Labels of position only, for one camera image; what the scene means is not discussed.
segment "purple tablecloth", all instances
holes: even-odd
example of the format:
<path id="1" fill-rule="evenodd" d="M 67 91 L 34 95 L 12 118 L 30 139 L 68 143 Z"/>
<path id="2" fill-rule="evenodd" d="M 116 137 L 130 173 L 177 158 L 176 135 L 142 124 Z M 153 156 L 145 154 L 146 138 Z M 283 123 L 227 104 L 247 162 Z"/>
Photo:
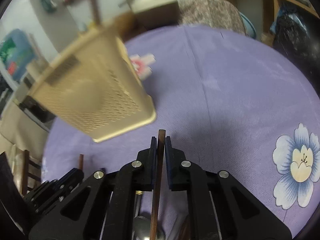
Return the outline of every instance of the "purple tablecloth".
<path id="1" fill-rule="evenodd" d="M 77 167 L 80 153 L 86 177 L 101 168 L 117 171 L 165 129 L 188 160 L 232 173 L 295 236 L 320 199 L 320 100 L 302 73 L 258 41 L 206 26 L 153 30 L 127 49 L 156 57 L 144 82 L 156 121 L 98 144 L 57 118 L 44 151 L 43 180 Z M 159 218 L 168 235 L 177 214 L 188 209 L 183 192 L 169 191 L 165 171 Z M 151 198 L 144 194 L 142 212 L 150 213 Z"/>

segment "silver bolt head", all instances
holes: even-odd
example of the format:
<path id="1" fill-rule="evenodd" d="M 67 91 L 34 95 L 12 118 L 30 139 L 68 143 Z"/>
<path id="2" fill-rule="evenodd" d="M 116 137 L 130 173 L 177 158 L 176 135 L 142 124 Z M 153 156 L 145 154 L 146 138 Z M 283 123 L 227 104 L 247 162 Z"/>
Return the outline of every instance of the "silver bolt head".
<path id="1" fill-rule="evenodd" d="M 181 166 L 182 167 L 190 167 L 191 166 L 191 162 L 190 161 L 183 161 L 182 163 L 181 163 Z"/>
<path id="2" fill-rule="evenodd" d="M 96 171 L 93 175 L 96 179 L 101 179 L 104 176 L 102 171 Z"/>
<path id="3" fill-rule="evenodd" d="M 134 161 L 131 163 L 132 167 L 138 168 L 142 165 L 141 161 Z"/>
<path id="4" fill-rule="evenodd" d="M 229 177 L 229 173 L 227 171 L 220 171 L 219 176 L 222 178 L 227 178 Z"/>

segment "black plastic bag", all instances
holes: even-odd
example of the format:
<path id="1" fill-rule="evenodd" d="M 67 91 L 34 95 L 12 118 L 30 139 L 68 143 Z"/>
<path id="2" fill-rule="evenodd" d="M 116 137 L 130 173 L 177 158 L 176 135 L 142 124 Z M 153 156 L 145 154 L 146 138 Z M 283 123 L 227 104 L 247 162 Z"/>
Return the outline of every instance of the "black plastic bag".
<path id="1" fill-rule="evenodd" d="M 320 95 L 320 21 L 292 6 L 281 10 L 273 48 L 299 68 Z"/>

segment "perforated basket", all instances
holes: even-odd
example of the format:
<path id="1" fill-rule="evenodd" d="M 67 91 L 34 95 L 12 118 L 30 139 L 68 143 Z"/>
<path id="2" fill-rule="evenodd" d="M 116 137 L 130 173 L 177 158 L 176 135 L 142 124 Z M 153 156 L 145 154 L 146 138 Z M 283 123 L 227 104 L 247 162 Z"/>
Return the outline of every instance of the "perforated basket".
<path id="1" fill-rule="evenodd" d="M 66 48 L 29 95 L 95 142 L 156 118 L 152 99 L 111 23 L 90 30 Z"/>

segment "white flower print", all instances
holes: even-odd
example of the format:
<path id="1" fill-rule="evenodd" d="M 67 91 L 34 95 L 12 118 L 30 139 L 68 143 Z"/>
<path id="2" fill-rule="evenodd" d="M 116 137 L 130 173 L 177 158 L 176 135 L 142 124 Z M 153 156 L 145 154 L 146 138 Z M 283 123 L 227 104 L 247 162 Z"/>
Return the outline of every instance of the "white flower print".
<path id="1" fill-rule="evenodd" d="M 273 196 L 276 205 L 290 208 L 298 199 L 300 207 L 309 204 L 313 183 L 320 177 L 320 145 L 318 136 L 311 133 L 302 123 L 294 130 L 294 139 L 282 135 L 273 151 L 273 162 L 283 176 L 277 182 Z"/>

